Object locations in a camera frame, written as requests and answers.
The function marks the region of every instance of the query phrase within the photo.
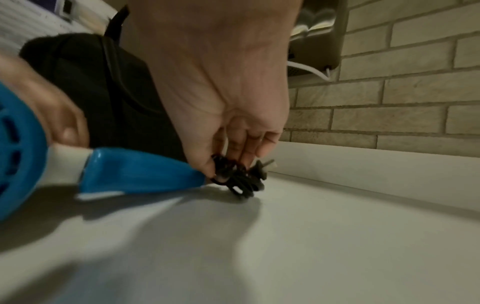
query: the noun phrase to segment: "white cord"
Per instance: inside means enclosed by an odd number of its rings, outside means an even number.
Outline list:
[[[330,80],[330,70],[327,69],[326,72],[328,74],[325,75],[324,73],[320,72],[319,70],[315,69],[315,68],[312,68],[310,66],[307,66],[307,65],[303,65],[301,63],[296,63],[296,62],[292,62],[292,61],[287,61],[286,62],[286,65],[289,66],[289,67],[292,67],[292,68],[297,68],[297,69],[301,69],[301,70],[305,70],[305,71],[309,71],[310,73],[314,73],[315,75],[317,75],[318,77],[322,78],[323,80],[326,80],[326,81],[331,81]]]

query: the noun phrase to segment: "black bag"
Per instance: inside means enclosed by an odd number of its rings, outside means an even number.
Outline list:
[[[103,37],[38,38],[20,56],[83,110],[92,148],[123,147],[186,161],[148,67],[118,46],[128,14],[127,7],[120,10]]]

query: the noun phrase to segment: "white tiled wall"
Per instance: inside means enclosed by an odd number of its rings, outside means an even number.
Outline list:
[[[480,0],[348,7],[334,83],[289,79],[282,139],[480,157]]]

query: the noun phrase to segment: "white countertop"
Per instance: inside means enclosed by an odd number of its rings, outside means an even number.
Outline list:
[[[78,203],[43,190],[0,224],[0,304],[478,304],[480,215],[272,175]]]

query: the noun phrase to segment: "person's right hand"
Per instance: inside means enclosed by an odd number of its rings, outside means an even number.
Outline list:
[[[0,81],[35,113],[49,144],[89,146],[89,130],[83,112],[23,59],[0,54]]]
[[[300,0],[135,0],[147,63],[189,164],[211,155],[249,167],[288,118],[287,57]]]

